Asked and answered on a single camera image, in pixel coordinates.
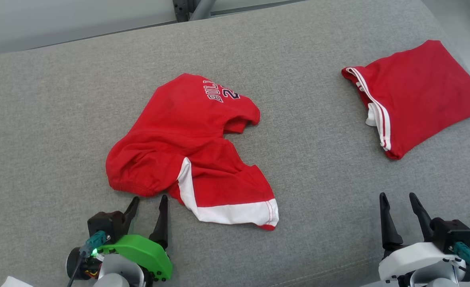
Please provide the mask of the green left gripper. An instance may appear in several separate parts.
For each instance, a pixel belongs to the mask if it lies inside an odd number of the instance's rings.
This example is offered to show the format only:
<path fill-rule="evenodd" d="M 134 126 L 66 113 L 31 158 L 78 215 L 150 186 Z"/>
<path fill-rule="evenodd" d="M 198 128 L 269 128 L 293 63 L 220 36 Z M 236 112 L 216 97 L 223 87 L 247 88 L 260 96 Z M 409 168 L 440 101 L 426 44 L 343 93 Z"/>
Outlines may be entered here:
<path fill-rule="evenodd" d="M 165 249 L 169 245 L 169 198 L 162 195 L 159 216 L 149 239 L 137 234 L 127 235 L 138 212 L 140 198 L 134 197 L 123 213 L 121 231 L 124 235 L 114 244 L 104 245 L 98 279 L 118 274 L 127 281 L 169 281 L 173 265 Z"/>

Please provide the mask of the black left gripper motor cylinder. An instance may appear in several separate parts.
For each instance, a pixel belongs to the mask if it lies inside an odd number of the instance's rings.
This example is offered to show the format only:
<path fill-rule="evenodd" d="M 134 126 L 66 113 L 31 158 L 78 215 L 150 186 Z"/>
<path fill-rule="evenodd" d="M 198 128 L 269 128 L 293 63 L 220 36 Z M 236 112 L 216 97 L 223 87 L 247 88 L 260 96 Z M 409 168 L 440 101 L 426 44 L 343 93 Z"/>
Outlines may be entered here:
<path fill-rule="evenodd" d="M 67 276 L 71 278 L 74 269 L 76 267 L 76 263 L 79 259 L 79 249 L 80 247 L 76 247 L 71 250 L 69 255 L 67 256 L 67 263 L 65 265 Z M 96 278 L 98 271 L 100 270 L 101 261 L 95 257 L 88 257 L 83 258 L 81 260 L 79 269 L 75 273 L 75 280 L 83 280 L 87 281 L 92 278 Z"/>

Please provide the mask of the red jersey with white stripes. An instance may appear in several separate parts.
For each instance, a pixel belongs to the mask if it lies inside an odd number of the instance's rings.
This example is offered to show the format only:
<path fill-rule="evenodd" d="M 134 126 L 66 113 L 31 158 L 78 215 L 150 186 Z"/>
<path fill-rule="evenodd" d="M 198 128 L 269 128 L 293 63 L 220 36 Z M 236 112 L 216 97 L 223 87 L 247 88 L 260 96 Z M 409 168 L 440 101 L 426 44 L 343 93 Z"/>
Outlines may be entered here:
<path fill-rule="evenodd" d="M 400 160 L 442 130 L 470 118 L 470 75 L 439 40 L 345 67 L 386 156 Z"/>

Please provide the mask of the red jersey with lettering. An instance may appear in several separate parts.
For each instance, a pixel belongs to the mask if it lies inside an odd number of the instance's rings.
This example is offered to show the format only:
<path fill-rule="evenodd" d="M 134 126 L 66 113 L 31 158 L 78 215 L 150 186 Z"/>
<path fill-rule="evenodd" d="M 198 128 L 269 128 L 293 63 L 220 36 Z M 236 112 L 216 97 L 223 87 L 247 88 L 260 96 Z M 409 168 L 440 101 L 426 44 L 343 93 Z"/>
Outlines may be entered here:
<path fill-rule="evenodd" d="M 259 121 L 250 98 L 203 76 L 181 74 L 156 89 L 110 150 L 108 183 L 143 197 L 165 191 L 201 222 L 272 231 L 279 211 L 270 184 L 224 138 Z"/>

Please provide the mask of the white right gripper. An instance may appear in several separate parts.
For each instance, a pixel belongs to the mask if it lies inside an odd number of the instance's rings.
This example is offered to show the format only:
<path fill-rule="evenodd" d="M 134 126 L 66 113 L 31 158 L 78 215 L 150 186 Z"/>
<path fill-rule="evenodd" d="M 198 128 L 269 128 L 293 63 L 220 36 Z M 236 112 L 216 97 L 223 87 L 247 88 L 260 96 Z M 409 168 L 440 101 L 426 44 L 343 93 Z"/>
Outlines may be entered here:
<path fill-rule="evenodd" d="M 434 235 L 431 218 L 415 193 L 409 194 L 413 213 L 417 216 L 425 242 Z M 385 193 L 380 194 L 380 222 L 382 248 L 395 251 L 403 245 L 390 215 L 390 204 Z M 466 263 L 454 254 L 444 254 L 433 243 L 416 243 L 399 249 L 384 258 L 378 267 L 382 282 L 402 278 L 407 287 L 460 287 L 466 272 Z"/>

